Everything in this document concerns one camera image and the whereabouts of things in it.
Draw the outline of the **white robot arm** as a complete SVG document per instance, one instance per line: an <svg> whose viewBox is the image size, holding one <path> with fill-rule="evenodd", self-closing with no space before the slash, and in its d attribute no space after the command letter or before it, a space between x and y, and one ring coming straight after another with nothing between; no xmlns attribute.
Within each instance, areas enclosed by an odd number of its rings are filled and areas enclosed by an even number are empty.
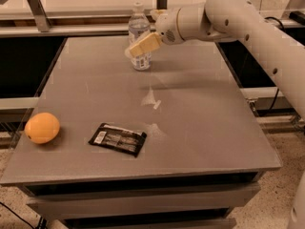
<svg viewBox="0 0 305 229"><path fill-rule="evenodd" d="M155 31L146 32L125 50L129 58L162 44L188 40L239 41L273 80L301 118L305 118L305 47L263 18L250 0L206 0L170 10L152 10Z"/></svg>

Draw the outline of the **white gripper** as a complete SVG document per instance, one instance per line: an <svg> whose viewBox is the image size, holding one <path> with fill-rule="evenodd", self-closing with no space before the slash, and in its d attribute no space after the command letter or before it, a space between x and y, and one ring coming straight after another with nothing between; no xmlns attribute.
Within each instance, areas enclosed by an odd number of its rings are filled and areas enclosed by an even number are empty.
<svg viewBox="0 0 305 229"><path fill-rule="evenodd" d="M181 44L183 39L178 29L179 12L180 9L151 10L150 15L155 21L155 29L159 34L157 32L141 34L125 50L125 55L128 58L136 58L158 50L162 42L167 45Z"/></svg>

